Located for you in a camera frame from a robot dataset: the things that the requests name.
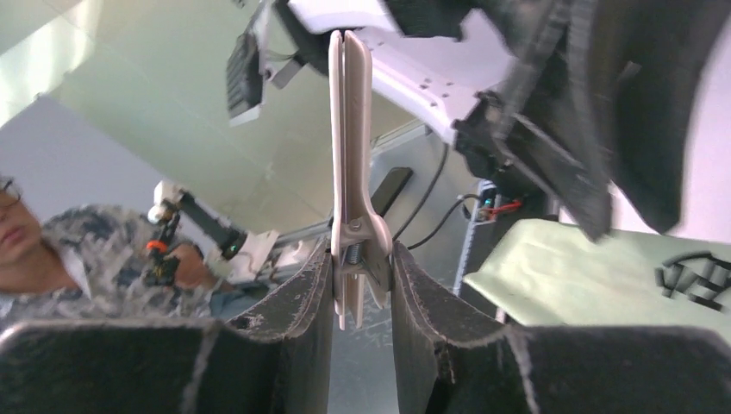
ceiling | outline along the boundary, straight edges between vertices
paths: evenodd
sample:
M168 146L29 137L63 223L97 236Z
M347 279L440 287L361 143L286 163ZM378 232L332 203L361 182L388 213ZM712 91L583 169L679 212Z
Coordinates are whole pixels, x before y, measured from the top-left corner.
M287 231L332 206L328 83L309 68L228 126L225 68L257 1L0 0L0 126L50 93L239 225ZM273 24L270 48L293 52ZM374 96L373 136L413 119Z

green fabric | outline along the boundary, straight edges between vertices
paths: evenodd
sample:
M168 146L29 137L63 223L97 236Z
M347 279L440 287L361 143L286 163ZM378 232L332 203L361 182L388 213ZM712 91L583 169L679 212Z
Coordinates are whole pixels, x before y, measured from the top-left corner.
M731 260L726 244L618 230L593 244L575 226L523 220L463 283L524 325L690 325L731 342L729 314L679 292L666 298L655 281L663 261L697 251ZM701 273L703 260L694 263L690 269ZM716 301L731 307L731 292Z

patterned shirt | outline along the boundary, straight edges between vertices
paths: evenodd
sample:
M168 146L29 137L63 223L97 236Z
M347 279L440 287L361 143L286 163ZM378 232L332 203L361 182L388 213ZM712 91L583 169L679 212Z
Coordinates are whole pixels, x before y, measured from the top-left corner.
M0 293L0 329L29 318L208 317L211 292L202 287L147 286L146 245L156 231L143 215L117 206L86 205L43 224L78 289L45 294ZM190 242L182 237L172 244Z

man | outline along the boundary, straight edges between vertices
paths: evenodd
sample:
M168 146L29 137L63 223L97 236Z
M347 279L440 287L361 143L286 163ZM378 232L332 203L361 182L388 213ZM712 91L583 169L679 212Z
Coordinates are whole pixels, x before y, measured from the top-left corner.
M219 281L184 238L175 286L147 286L156 228L116 206L71 209L42 226L14 180L0 176L0 329L31 318L223 317L256 300Z

clothespin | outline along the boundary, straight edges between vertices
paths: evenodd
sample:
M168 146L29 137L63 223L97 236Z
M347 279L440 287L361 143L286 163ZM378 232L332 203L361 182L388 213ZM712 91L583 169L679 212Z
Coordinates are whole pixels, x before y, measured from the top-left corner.
M371 52L352 31L330 36L330 116L333 130L335 313L345 329L350 312L363 323L365 281L383 309L391 285L390 231L368 192L371 177Z

